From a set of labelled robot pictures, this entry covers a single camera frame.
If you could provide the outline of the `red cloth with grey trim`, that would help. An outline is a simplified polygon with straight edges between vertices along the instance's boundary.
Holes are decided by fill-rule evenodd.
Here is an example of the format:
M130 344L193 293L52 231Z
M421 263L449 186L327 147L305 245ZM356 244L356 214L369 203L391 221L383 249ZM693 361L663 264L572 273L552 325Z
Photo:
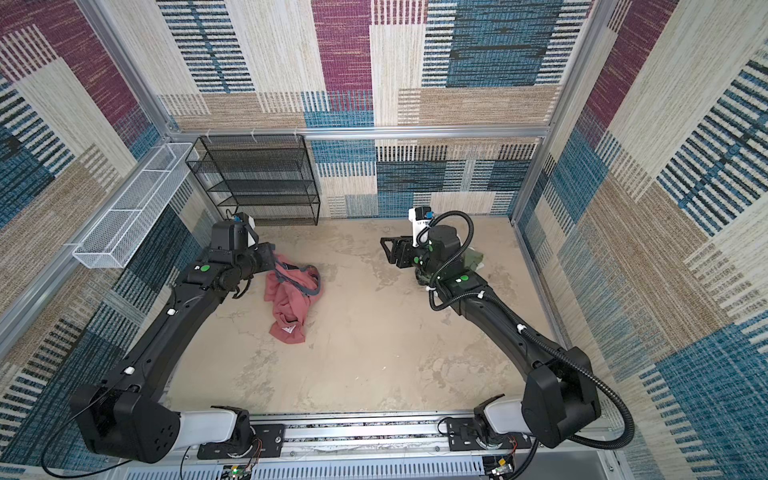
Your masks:
M277 255L275 269L267 274L264 293L274 317L269 333L285 344L304 343L310 308L322 293L321 275L314 265L295 265Z

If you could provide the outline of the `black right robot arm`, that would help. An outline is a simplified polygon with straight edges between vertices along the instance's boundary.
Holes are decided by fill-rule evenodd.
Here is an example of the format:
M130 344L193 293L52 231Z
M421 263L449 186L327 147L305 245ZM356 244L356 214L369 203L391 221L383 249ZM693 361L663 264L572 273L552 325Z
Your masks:
M519 433L554 448L574 441L582 428L600 417L597 387L583 374L591 364L581 350L565 350L523 321L464 256L439 269L459 250L455 228L435 227L420 246L410 236L383 237L380 244L389 263L415 270L419 284L428 287L435 276L428 291L483 331L525 381L522 399L500 394L475 407L474 429L482 444L495 446L506 435Z

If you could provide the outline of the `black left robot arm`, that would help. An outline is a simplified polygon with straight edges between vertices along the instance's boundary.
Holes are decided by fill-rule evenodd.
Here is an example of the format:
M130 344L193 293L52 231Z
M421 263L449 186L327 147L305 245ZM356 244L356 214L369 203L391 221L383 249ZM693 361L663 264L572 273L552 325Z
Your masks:
M230 455L248 452L254 433L246 410L212 407L176 412L160 402L163 390L199 328L241 283L275 267L273 248L240 213L212 228L209 246L179 275L166 304L127 355L97 385L70 399L87 449L143 463L169 452L210 444Z

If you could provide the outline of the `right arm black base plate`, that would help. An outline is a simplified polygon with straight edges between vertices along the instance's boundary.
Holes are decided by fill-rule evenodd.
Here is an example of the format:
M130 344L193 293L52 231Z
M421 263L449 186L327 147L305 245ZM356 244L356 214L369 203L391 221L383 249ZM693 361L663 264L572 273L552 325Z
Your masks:
M529 449L533 437L520 432L499 434L489 426L469 417L447 416L437 423L437 431L448 439L450 451Z

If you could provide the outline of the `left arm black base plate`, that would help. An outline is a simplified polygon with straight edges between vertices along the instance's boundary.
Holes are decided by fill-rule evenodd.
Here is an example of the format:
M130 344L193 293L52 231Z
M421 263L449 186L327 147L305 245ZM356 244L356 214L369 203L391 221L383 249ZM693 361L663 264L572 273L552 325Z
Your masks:
M283 448L284 424L250 425L221 443L207 443L196 453L198 460L256 460L278 458Z

